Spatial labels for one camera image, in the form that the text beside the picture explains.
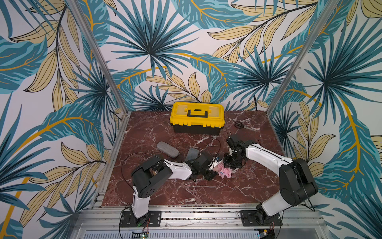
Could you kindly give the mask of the pink cloth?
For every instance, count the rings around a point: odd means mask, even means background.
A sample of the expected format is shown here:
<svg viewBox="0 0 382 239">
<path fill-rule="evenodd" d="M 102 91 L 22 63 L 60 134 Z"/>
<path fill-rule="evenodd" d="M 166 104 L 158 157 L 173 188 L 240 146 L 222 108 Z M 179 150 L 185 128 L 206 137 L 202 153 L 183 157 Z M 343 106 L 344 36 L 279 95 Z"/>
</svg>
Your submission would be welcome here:
<svg viewBox="0 0 382 239">
<path fill-rule="evenodd" d="M 230 179 L 232 177 L 232 169 L 229 168 L 229 167 L 225 167 L 224 166 L 224 163 L 221 161 L 219 164 L 217 164 L 217 166 L 215 166 L 213 168 L 213 170 L 215 172 L 218 173 L 218 175 L 224 179 L 224 178 L 228 178 Z"/>
</svg>

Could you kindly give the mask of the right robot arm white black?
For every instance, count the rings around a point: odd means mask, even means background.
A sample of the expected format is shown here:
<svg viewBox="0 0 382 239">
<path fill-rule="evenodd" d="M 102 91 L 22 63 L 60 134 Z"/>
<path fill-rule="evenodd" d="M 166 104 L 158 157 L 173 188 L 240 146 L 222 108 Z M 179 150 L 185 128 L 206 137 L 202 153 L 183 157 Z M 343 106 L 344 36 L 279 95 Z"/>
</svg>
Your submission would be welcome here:
<svg viewBox="0 0 382 239">
<path fill-rule="evenodd" d="M 251 140 L 238 140 L 236 135 L 229 136 L 226 142 L 230 153 L 224 156 L 225 167 L 240 169 L 244 162 L 251 160 L 279 177 L 279 191 L 257 206 L 257 220 L 269 219 L 318 193 L 317 184 L 305 160 L 284 157 Z"/>
</svg>

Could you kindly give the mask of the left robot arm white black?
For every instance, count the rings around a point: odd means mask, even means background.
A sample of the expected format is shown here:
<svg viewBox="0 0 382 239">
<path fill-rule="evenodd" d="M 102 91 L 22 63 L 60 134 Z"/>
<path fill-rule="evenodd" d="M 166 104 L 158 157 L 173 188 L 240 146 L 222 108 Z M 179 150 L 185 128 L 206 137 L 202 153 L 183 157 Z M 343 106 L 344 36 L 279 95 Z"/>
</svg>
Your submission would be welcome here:
<svg viewBox="0 0 382 239">
<path fill-rule="evenodd" d="M 169 161 L 160 155 L 152 155 L 131 174 L 133 202 L 130 208 L 134 217 L 146 217 L 151 196 L 168 180 L 195 181 L 202 177 L 210 181 L 217 176 L 213 169 L 221 162 L 221 158 L 211 157 L 203 152 L 198 153 L 196 158 L 182 163 Z"/>
</svg>

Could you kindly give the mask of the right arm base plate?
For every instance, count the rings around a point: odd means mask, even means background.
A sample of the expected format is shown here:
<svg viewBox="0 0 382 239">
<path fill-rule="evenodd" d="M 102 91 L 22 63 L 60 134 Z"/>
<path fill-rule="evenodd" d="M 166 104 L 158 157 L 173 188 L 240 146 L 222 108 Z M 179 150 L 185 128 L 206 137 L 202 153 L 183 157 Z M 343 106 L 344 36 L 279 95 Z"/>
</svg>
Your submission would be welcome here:
<svg viewBox="0 0 382 239">
<path fill-rule="evenodd" d="M 268 216 L 261 210 L 242 210 L 237 213 L 237 216 L 244 227 L 276 227 L 283 225 L 279 213 Z"/>
</svg>

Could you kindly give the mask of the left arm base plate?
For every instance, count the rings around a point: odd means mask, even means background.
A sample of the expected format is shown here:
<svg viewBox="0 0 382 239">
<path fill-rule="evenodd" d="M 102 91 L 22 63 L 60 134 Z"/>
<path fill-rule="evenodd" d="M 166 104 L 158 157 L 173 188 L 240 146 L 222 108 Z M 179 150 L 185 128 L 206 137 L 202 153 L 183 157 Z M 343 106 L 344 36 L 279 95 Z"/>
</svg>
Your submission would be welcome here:
<svg viewBox="0 0 382 239">
<path fill-rule="evenodd" d="M 132 211 L 123 211 L 120 218 L 120 228 L 159 228 L 162 219 L 161 211 L 149 211 L 141 218 L 136 218 Z"/>
</svg>

